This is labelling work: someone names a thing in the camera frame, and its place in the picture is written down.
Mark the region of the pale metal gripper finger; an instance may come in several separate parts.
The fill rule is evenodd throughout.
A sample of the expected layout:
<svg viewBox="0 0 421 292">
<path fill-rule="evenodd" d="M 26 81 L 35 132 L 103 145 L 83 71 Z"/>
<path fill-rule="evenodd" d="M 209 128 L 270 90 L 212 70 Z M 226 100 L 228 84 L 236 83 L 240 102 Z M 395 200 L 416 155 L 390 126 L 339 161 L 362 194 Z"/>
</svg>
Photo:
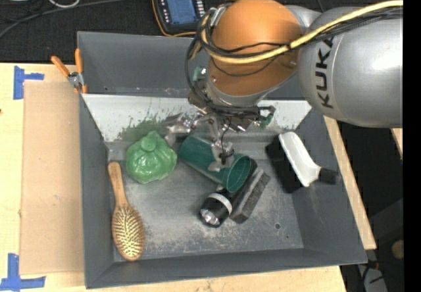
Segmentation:
<svg viewBox="0 0 421 292">
<path fill-rule="evenodd" d="M 208 170 L 219 172 L 222 169 L 229 168 L 234 162 L 234 147 L 229 141 L 221 137 L 218 141 L 211 143 L 212 159 Z"/>
<path fill-rule="evenodd" d="M 175 114 L 164 120 L 166 128 L 165 140 L 167 143 L 175 143 L 179 134 L 190 134 L 197 126 L 199 118 L 190 118 L 185 114 Z"/>
</svg>

